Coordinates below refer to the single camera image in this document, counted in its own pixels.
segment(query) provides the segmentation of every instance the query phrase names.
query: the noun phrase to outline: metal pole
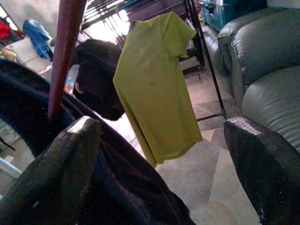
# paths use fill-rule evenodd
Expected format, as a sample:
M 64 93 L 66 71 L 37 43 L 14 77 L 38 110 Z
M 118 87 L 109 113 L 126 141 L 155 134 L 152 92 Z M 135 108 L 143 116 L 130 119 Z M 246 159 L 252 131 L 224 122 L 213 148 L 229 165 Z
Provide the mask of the metal pole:
M 22 171 L 0 157 L 0 169 L 17 179 Z
M 194 2 L 192 0 L 188 0 L 188 6 L 189 6 L 189 9 L 191 11 L 191 16 L 196 16 L 197 15 L 197 11 L 196 11 Z M 196 29 L 197 32 L 200 32 L 200 37 L 201 37 L 201 40 L 202 40 L 202 43 L 203 43 L 204 52 L 206 54 L 207 61 L 208 61 L 209 67 L 210 67 L 211 76 L 212 76 L 212 79 L 213 79 L 213 82 L 214 82 L 214 85 L 215 85 L 215 88 L 216 88 L 217 97 L 218 97 L 218 100 L 219 100 L 219 103 L 220 103 L 220 107 L 221 107 L 223 116 L 226 117 L 226 112 L 225 112 L 223 100 L 222 100 L 220 89 L 219 89 L 219 86 L 218 86 L 218 83 L 217 83 L 215 71 L 214 71 L 214 68 L 212 66 L 210 54 L 209 54 L 209 51 L 208 51 L 208 48 L 207 48 L 207 45 L 206 45 L 206 42 L 205 42 L 205 38 L 204 38 L 204 34 L 203 34 L 203 31 L 202 31 L 202 28 L 201 28 L 201 25 L 200 25 L 200 21 L 198 19 L 198 16 L 196 16 L 196 17 L 197 17 L 196 19 L 194 18 L 195 23 L 196 23 L 195 29 Z
M 57 120 L 60 113 L 70 56 L 77 40 L 85 3 L 86 0 L 60 0 L 48 106 L 50 125 Z

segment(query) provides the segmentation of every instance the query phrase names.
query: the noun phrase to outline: teal suitcase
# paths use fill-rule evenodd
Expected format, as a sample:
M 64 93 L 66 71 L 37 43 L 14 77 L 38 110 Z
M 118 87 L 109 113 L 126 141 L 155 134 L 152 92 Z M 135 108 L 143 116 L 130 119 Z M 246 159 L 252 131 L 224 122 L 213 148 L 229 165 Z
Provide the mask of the teal suitcase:
M 266 0 L 199 0 L 204 21 L 220 31 L 229 21 L 266 8 Z

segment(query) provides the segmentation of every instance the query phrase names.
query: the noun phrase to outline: dark blue fabric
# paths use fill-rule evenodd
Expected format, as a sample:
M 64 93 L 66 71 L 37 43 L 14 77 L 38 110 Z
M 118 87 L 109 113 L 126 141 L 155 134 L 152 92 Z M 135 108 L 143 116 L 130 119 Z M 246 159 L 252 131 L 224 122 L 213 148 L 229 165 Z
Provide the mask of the dark blue fabric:
M 52 38 L 40 22 L 33 19 L 25 20 L 23 24 L 23 33 L 30 37 L 31 42 L 40 57 L 52 60 L 53 53 L 46 43 L 46 41 Z

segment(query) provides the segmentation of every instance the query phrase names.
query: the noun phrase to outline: hanging shirt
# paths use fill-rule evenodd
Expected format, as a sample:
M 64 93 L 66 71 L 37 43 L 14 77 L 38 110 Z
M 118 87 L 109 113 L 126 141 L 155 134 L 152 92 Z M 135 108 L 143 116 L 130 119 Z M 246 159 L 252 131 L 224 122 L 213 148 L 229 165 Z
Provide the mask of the hanging shirt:
M 179 63 L 195 34 L 175 13 L 137 21 L 120 56 L 113 83 L 152 166 L 202 140 Z

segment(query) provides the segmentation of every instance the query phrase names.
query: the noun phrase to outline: clothes drying rack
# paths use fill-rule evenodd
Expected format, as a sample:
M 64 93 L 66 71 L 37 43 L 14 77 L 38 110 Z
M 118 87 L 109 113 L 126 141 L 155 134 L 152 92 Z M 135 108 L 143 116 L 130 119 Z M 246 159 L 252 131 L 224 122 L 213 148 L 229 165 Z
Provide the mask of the clothes drying rack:
M 59 17 L 58 17 L 58 27 L 57 27 L 57 36 L 56 36 L 56 44 L 55 44 L 55 53 L 53 58 L 53 70 L 51 77 L 51 86 L 50 86 L 50 97 L 49 97 L 49 107 L 48 107 L 48 120 L 49 125 L 56 120 L 60 113 L 60 103 L 63 95 L 64 83 L 68 73 L 68 65 L 70 61 L 70 55 L 74 49 L 77 35 L 80 30 L 84 30 L 89 26 L 97 23 L 99 21 L 104 20 L 114 14 L 117 13 L 117 6 L 120 9 L 127 9 L 133 6 L 134 4 L 138 4 L 143 0 L 127 0 L 121 6 L 119 4 L 112 5 L 111 7 L 107 7 L 108 4 L 115 2 L 115 0 L 95 0 L 90 5 L 86 6 L 86 0 L 60 0 L 60 9 L 59 9 Z M 144 4 L 141 7 L 147 7 L 149 4 Z M 216 113 L 210 116 L 198 118 L 197 121 L 206 120 L 209 118 L 223 116 L 226 118 L 226 112 L 224 108 L 224 104 L 221 98 L 220 90 L 218 87 L 216 75 L 211 63 L 210 55 L 208 52 L 208 48 L 205 43 L 204 34 L 198 19 L 197 11 L 195 8 L 195 4 L 193 0 L 183 0 L 180 3 L 176 3 L 175 5 L 183 4 L 186 17 L 188 17 L 197 32 L 196 37 L 193 39 L 195 47 L 198 49 L 198 56 L 200 57 L 200 64 L 204 67 L 204 58 L 202 57 L 202 45 L 206 57 L 208 59 L 208 64 L 210 67 L 211 75 L 214 81 L 215 89 L 217 92 L 217 97 L 219 100 L 221 113 Z M 163 14 L 167 11 L 170 11 L 172 7 L 165 8 L 155 14 L 148 16 L 146 19 L 150 19 L 159 14 Z

